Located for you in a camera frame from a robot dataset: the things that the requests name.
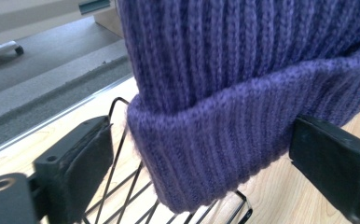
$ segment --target knit hat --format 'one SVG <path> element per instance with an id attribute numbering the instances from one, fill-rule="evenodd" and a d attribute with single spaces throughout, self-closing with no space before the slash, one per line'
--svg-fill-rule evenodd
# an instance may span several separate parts
<path id="1" fill-rule="evenodd" d="M 122 0 L 134 142 L 175 213 L 287 151 L 297 115 L 360 111 L 360 1 Z"/>

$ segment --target light wood surface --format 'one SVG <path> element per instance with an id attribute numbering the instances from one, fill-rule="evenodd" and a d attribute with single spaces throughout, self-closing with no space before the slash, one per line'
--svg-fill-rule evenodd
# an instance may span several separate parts
<path id="1" fill-rule="evenodd" d="M 32 161 L 47 150 L 61 137 L 74 129 L 85 119 L 91 119 L 108 113 L 111 101 L 122 96 L 130 100 L 137 92 L 134 79 L 129 79 L 114 89 L 102 93 L 99 97 L 55 120 L 35 133 L 21 139 L 0 152 L 0 175 L 21 172 L 30 175 L 33 172 Z M 113 149 L 117 152 L 118 142 L 125 122 L 125 105 L 116 106 L 113 116 Z M 344 130 L 360 137 L 360 114 L 345 125 Z M 110 189 L 114 188 L 139 165 L 140 159 L 134 150 L 130 136 L 127 137 L 120 154 L 118 166 L 114 172 Z M 107 178 L 98 189 L 94 199 L 102 198 Z M 147 171 L 142 170 L 132 195 L 149 182 Z M 104 204 L 99 223 L 103 223 L 111 214 L 123 205 L 131 181 L 110 196 Z M 324 196 L 297 170 L 287 155 L 282 156 L 268 168 L 253 176 L 247 183 L 239 186 L 253 206 L 254 213 L 248 223 L 349 223 Z M 156 201 L 152 186 L 129 205 L 121 223 L 134 223 Z M 241 200 L 233 192 L 221 200 L 202 223 L 225 223 Z M 195 222 L 203 212 L 202 208 L 192 219 Z M 96 212 L 88 218 L 94 222 Z M 246 208 L 235 217 L 234 223 L 245 214 Z M 159 205 L 150 223 L 166 223 L 172 213 Z M 174 223 L 183 223 L 187 213 L 179 215 Z"/>

